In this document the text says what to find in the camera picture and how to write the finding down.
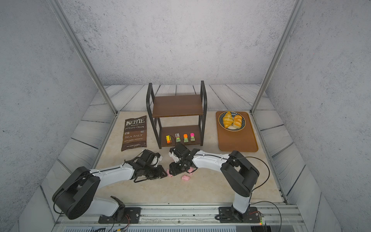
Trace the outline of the green truck orange drum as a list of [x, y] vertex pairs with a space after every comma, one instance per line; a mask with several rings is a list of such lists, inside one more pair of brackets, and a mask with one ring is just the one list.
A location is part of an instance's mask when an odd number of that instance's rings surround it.
[[189, 142], [189, 138], [188, 138], [188, 135], [187, 134], [184, 134], [183, 135], [183, 140], [184, 140], [184, 143], [188, 143]]

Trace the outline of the green truck picture box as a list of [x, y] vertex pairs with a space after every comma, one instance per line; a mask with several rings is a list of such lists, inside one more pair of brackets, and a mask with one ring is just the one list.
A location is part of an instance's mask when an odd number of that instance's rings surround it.
[[179, 133], [176, 133], [175, 134], [175, 140], [177, 143], [180, 143], [181, 142], [181, 138], [180, 138], [180, 134]]

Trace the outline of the green truck pink drum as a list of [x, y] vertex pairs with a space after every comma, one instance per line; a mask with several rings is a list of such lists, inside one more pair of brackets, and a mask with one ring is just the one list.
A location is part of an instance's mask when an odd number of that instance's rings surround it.
[[190, 141], [191, 142], [195, 142], [196, 141], [195, 134], [194, 133], [190, 133]]

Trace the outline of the orange yellow dump truck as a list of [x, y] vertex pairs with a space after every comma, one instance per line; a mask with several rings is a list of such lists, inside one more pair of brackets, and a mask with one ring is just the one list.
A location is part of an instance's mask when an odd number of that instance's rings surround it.
[[172, 143], [172, 138], [170, 135], [167, 135], [166, 136], [166, 141], [167, 141], [167, 144], [171, 144]]

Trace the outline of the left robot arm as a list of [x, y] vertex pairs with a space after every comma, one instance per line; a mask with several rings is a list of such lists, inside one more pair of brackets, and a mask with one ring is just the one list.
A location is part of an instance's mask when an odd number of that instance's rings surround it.
[[96, 197], [97, 190], [122, 181], [135, 183], [167, 177], [159, 164], [162, 156], [150, 150], [143, 150], [133, 159], [106, 169], [77, 168], [56, 190], [52, 197], [53, 207], [58, 214], [68, 219], [82, 215], [99, 215], [99, 223], [118, 223], [129, 220], [125, 204], [115, 196], [109, 199]]

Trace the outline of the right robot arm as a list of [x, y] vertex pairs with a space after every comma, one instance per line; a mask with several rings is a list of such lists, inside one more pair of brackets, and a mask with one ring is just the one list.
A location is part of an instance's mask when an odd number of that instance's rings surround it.
[[240, 152], [214, 154], [196, 148], [189, 150], [183, 144], [177, 144], [170, 149], [169, 156], [174, 161], [170, 164], [172, 176], [185, 172], [190, 174], [191, 168], [221, 172], [235, 192], [233, 212], [241, 216], [247, 212], [260, 173]]

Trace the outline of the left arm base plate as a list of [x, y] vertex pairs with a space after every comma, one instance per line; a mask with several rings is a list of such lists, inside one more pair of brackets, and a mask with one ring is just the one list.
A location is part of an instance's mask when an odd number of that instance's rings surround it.
[[141, 210], [140, 207], [120, 207], [112, 216], [101, 215], [98, 224], [138, 224]]

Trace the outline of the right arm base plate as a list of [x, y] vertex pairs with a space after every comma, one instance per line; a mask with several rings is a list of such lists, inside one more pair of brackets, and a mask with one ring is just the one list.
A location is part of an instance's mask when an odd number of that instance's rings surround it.
[[261, 213], [256, 207], [249, 207], [245, 213], [240, 213], [232, 206], [219, 207], [215, 219], [221, 223], [262, 223]]

